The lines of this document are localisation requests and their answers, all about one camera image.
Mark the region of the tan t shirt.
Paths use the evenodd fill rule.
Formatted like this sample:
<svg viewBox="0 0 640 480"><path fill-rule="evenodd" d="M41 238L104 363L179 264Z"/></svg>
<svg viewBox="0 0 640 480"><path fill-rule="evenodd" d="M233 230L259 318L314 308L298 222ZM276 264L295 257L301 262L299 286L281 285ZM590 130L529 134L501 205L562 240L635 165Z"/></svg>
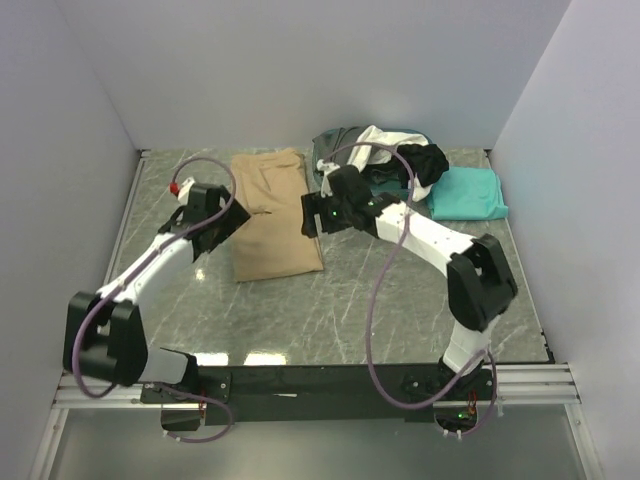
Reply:
<svg viewBox="0 0 640 480"><path fill-rule="evenodd" d="M237 282L290 277L324 269L317 239L301 233L301 197L309 192L304 156L289 148L239 154L231 170L236 199L250 219L232 237Z"/></svg>

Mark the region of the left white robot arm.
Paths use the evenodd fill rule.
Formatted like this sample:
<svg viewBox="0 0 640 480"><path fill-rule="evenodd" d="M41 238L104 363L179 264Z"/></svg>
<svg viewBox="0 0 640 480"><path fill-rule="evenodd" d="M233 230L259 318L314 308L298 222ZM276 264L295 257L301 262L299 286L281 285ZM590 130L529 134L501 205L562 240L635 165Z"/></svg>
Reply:
<svg viewBox="0 0 640 480"><path fill-rule="evenodd" d="M171 278L213 251L250 215L224 186L185 182L179 207L147 250L97 292L78 292L68 304L62 364L70 373L111 386L161 383L176 401L200 389L194 355L150 347L143 317Z"/></svg>

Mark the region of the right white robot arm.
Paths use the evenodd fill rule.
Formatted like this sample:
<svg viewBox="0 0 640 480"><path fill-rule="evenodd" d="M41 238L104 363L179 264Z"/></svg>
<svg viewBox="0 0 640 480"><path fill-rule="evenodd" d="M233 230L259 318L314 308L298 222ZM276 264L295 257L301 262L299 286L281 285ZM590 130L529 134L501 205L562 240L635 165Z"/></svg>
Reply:
<svg viewBox="0 0 640 480"><path fill-rule="evenodd" d="M441 358L439 388L420 404L464 397L474 386L473 374L490 356L495 325L518 294L500 241L444 227L389 192L373 194L352 166L338 168L328 180L331 195L301 198L302 234L315 238L353 228L406 249L445 277L454 326Z"/></svg>

